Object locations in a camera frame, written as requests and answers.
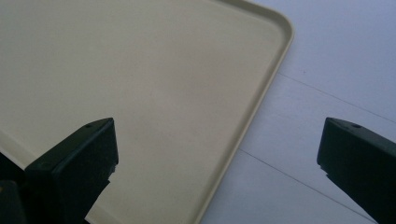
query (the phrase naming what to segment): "white surface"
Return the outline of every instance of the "white surface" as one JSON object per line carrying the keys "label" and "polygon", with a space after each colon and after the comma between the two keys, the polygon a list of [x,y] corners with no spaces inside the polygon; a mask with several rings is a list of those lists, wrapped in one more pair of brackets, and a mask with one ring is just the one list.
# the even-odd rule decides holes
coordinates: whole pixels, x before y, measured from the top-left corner
{"label": "white surface", "polygon": [[203,223],[371,223],[316,156],[326,117],[396,141],[396,2],[254,2],[295,37]]}

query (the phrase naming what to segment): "screw hole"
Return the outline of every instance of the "screw hole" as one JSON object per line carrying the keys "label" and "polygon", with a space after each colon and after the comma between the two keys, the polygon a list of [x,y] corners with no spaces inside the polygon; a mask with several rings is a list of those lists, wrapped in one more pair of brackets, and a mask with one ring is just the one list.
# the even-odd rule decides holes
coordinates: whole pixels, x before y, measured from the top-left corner
{"label": "screw hole", "polygon": [[43,162],[43,163],[40,163],[40,165],[39,165],[41,168],[49,168],[50,167],[50,163],[49,162]]}

